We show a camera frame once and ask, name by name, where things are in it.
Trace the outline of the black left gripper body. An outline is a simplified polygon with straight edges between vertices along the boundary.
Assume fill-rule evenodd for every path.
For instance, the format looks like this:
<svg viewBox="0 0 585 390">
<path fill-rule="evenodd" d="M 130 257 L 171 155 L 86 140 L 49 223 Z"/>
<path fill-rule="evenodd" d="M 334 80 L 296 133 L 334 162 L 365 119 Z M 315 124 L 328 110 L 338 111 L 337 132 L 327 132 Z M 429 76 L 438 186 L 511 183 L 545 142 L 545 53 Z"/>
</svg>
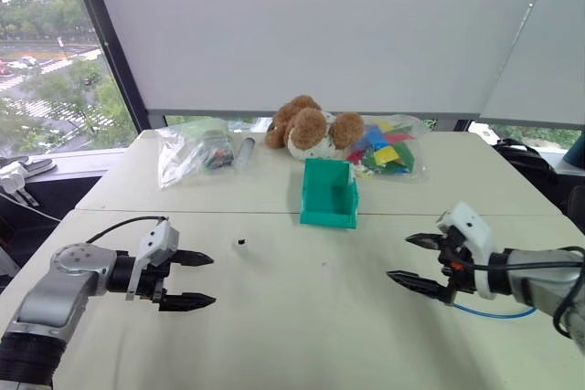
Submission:
<svg viewBox="0 0 585 390">
<path fill-rule="evenodd" d="M 140 267 L 138 286 L 135 294 L 143 300 L 155 304 L 178 304 L 179 296 L 169 294 L 164 281 L 170 274 L 172 263 L 179 263 L 182 251 L 178 250 L 157 258 L 138 258 L 136 265 Z"/>
</svg>

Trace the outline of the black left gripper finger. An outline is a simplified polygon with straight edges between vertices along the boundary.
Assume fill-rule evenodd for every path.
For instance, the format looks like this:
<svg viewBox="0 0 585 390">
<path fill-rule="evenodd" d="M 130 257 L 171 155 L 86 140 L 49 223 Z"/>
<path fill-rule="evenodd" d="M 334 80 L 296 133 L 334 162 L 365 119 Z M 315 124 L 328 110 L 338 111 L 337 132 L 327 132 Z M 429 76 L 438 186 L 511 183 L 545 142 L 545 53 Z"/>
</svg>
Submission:
<svg viewBox="0 0 585 390">
<path fill-rule="evenodd" d="M 175 263 L 186 267 L 201 267 L 213 264 L 214 259 L 198 251 L 179 249 L 175 252 Z"/>
<path fill-rule="evenodd" d="M 159 301 L 158 310 L 161 312 L 194 311 L 214 304 L 216 298 L 202 293 L 183 292 L 179 295 L 164 293 Z"/>
</svg>

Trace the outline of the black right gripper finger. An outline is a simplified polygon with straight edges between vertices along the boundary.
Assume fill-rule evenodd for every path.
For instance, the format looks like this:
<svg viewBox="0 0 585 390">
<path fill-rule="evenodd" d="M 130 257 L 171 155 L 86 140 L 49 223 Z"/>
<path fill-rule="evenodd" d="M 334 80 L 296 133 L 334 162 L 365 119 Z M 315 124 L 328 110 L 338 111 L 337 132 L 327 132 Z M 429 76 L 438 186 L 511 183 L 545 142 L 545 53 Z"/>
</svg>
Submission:
<svg viewBox="0 0 585 390">
<path fill-rule="evenodd" d="M 435 280 L 425 279 L 416 273 L 404 270 L 388 271 L 387 276 L 408 290 L 445 304 L 451 303 L 451 290 Z"/>
<path fill-rule="evenodd" d="M 416 233 L 406 237 L 405 241 L 421 248 L 441 250 L 441 234 Z"/>
</svg>

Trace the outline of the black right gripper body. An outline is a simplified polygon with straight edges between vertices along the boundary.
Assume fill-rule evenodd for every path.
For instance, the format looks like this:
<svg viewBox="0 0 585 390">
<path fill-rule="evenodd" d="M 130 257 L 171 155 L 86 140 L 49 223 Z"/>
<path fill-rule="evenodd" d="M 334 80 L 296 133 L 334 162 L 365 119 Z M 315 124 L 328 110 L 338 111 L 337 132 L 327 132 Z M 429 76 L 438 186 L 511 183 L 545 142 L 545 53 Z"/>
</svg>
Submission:
<svg viewBox="0 0 585 390">
<path fill-rule="evenodd" d="M 441 273 L 448 279 L 441 301 L 451 306 L 458 292 L 473 294 L 476 291 L 473 256 L 465 244 L 465 236 L 456 227 L 440 227 L 440 231 L 443 237 L 438 260 L 442 264 Z"/>
</svg>

